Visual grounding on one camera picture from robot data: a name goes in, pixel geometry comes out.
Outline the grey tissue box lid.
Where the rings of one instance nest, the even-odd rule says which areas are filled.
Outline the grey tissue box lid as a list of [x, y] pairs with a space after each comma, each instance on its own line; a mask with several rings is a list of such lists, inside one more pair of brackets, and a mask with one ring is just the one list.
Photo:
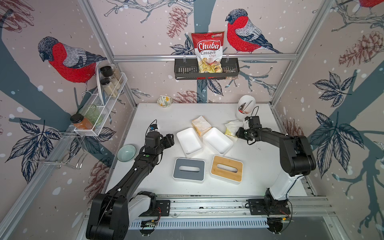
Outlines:
[[177, 158], [173, 178], [176, 181], [202, 183], [205, 180], [205, 167], [204, 160]]

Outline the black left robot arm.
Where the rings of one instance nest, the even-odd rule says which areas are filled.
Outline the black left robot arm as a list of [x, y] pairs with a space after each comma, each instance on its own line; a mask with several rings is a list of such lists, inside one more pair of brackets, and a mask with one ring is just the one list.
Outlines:
[[140, 183], [152, 172], [165, 149], [175, 144], [174, 135], [148, 132], [133, 166], [115, 187], [98, 194], [92, 202], [86, 229], [88, 240], [123, 240], [130, 223], [156, 204], [152, 193], [133, 194]]

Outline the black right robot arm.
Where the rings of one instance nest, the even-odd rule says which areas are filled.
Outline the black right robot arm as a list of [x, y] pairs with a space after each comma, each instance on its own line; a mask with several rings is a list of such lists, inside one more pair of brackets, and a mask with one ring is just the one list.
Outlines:
[[316, 160], [305, 136], [291, 136], [263, 128], [258, 116], [245, 118], [245, 128], [240, 127], [236, 136], [248, 145], [264, 142], [279, 148], [282, 171], [264, 197], [266, 204], [283, 203], [298, 180], [316, 169]]

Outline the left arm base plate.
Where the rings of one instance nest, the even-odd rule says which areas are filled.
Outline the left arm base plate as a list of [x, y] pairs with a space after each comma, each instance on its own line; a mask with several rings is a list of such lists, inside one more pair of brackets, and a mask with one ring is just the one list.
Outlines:
[[142, 213], [140, 217], [168, 217], [170, 215], [171, 201], [161, 200], [156, 201], [153, 207], [150, 207], [148, 211]]

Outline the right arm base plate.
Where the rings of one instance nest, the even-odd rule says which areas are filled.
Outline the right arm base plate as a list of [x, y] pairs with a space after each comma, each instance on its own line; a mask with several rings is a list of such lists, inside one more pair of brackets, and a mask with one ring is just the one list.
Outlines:
[[248, 199], [247, 204], [252, 216], [291, 215], [291, 208], [287, 200], [271, 200], [266, 203], [264, 199]]

